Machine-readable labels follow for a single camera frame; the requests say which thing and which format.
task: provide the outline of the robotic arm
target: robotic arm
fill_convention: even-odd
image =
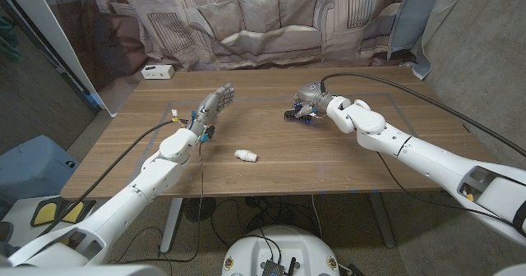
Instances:
[[[391,126],[357,99],[322,93],[320,84],[303,86],[294,95],[298,112],[326,113],[343,133],[356,129],[360,146],[388,154],[448,191],[464,208],[511,241],[526,246],[526,172],[509,166],[466,159]]]
[[[141,173],[89,218],[39,237],[9,257],[12,266],[72,267],[106,263],[115,241],[159,194],[175,185],[190,160],[188,149],[211,138],[212,125],[235,92],[227,84],[204,99],[186,128],[161,142]]]

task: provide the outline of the table surface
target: table surface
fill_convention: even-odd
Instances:
[[[203,71],[175,74],[171,80],[144,80],[91,149],[62,189],[67,199],[80,196],[139,135],[171,118],[181,118],[209,93],[231,82],[236,98],[218,117],[213,140],[203,144],[205,196],[258,196],[320,193],[400,191],[375,152],[356,142],[356,133],[344,134],[329,118],[310,125],[286,122],[298,87],[340,71],[355,71],[400,83],[439,100],[409,67],[356,67],[280,69],[257,71]],[[359,77],[327,81],[333,94],[362,99],[386,121],[411,135],[471,159],[495,162],[462,122],[429,103],[401,90]],[[108,198],[135,177],[159,143],[180,128],[163,126],[145,137],[91,192]],[[256,163],[234,157],[246,149],[258,155]],[[197,197],[201,171],[197,149],[183,168],[180,181],[165,196]],[[435,190],[438,186],[398,160],[385,161],[409,190]]]

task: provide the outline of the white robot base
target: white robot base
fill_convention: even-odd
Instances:
[[[259,229],[249,232],[228,249],[223,262],[223,276],[267,275],[267,273],[279,275],[276,269],[281,269],[281,274],[290,275],[293,257],[296,258],[293,276],[339,275],[335,253],[320,238],[293,226],[273,225],[263,227],[262,230],[265,237],[269,239],[268,243],[273,255],[270,253],[267,241],[259,238],[262,237]],[[279,246],[279,250],[270,240]],[[279,251],[281,251],[281,261],[278,264]],[[276,269],[264,271],[269,264],[267,260],[272,257],[273,262],[278,264]]]

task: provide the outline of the wall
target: wall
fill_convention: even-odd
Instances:
[[[452,108],[526,148],[526,0],[459,0],[426,46],[425,79]],[[500,162],[524,157],[468,127]]]

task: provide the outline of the white power strip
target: white power strip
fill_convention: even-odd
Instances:
[[[174,72],[172,65],[149,65],[141,71],[145,79],[170,79]]]

